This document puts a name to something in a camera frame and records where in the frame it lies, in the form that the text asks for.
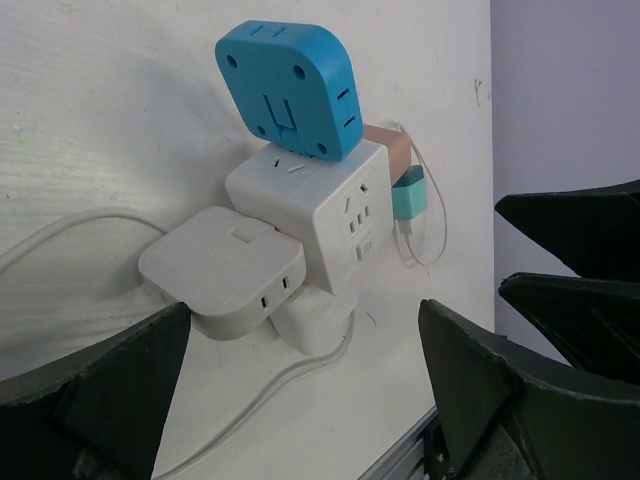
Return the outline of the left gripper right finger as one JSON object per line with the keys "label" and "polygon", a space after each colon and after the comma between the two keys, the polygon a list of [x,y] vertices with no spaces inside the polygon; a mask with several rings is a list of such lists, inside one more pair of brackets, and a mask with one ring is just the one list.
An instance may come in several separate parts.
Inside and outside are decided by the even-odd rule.
{"label": "left gripper right finger", "polygon": [[638,386],[551,360],[434,299],[418,326],[459,477],[638,478]]}

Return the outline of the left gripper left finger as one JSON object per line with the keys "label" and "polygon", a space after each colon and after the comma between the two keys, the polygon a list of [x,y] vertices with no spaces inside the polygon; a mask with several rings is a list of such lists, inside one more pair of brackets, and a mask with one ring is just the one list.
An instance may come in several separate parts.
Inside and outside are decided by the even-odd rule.
{"label": "left gripper left finger", "polygon": [[174,304],[2,381],[2,478],[151,478],[190,330]]}

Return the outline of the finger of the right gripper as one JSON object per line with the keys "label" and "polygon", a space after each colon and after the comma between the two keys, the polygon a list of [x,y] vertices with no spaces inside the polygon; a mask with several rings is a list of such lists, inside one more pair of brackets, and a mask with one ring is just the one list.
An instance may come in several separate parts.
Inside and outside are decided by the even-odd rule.
{"label": "finger of the right gripper", "polygon": [[639,182],[503,197],[495,211],[582,278],[639,278]]}
{"label": "finger of the right gripper", "polygon": [[639,368],[639,285],[516,273],[498,293],[575,368]]}

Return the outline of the teal usb charger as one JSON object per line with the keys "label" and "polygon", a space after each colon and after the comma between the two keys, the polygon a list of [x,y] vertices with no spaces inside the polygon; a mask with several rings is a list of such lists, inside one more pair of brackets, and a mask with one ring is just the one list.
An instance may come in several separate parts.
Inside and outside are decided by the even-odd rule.
{"label": "teal usb charger", "polygon": [[421,165],[410,166],[392,186],[393,216],[397,221],[411,220],[428,206],[427,182]]}

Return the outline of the white cube power socket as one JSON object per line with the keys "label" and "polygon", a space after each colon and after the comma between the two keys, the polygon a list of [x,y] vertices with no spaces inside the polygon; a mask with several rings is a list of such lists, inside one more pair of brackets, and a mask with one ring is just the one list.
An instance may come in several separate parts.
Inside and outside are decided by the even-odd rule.
{"label": "white cube power socket", "polygon": [[391,234],[389,155],[360,141],[341,162],[268,144],[225,179],[234,209],[303,244],[306,283],[338,295]]}

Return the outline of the white flat plug adapter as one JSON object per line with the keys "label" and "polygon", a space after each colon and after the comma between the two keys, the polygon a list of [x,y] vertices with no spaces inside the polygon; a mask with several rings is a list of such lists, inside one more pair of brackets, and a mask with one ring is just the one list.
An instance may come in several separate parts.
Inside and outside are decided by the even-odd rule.
{"label": "white flat plug adapter", "polygon": [[260,220],[214,206],[149,246],[138,260],[145,283],[191,311],[205,336],[247,335],[306,277],[301,242]]}

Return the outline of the blue plug adapter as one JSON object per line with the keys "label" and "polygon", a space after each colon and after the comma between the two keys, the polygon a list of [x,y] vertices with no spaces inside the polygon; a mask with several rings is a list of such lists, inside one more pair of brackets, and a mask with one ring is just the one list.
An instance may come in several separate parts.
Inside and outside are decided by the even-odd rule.
{"label": "blue plug adapter", "polygon": [[326,28],[245,21],[217,41],[215,59],[253,135],[330,162],[363,138],[349,54]]}

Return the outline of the white power brick charger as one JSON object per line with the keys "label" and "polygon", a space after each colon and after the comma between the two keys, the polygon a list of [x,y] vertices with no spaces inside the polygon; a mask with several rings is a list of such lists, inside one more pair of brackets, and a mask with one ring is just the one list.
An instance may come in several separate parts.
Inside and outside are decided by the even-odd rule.
{"label": "white power brick charger", "polygon": [[302,355],[326,355],[341,343],[357,305],[354,292],[334,295],[303,284],[270,315],[281,339]]}

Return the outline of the aluminium front rail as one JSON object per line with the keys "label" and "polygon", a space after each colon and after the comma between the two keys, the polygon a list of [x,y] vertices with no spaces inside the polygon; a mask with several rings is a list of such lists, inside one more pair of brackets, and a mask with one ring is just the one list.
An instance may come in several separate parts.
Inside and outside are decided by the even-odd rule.
{"label": "aluminium front rail", "polygon": [[449,453],[436,407],[376,460],[359,480],[445,479]]}

